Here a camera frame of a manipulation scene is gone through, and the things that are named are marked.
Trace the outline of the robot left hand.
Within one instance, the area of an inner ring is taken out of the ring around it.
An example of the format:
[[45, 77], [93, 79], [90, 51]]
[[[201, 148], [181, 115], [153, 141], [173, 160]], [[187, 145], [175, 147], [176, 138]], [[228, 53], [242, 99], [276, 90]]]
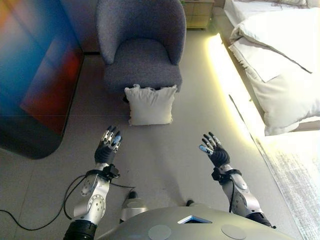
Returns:
[[100, 142], [94, 153], [96, 164], [112, 164], [122, 142], [122, 136], [116, 126], [109, 126], [102, 134]]

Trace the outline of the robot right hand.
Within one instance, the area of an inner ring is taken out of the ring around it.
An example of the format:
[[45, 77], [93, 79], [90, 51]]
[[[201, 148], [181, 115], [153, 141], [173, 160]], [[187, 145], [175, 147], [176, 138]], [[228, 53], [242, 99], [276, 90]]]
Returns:
[[207, 154], [216, 168], [230, 163], [228, 152], [223, 148], [220, 140], [211, 132], [203, 134], [202, 142], [198, 148]]

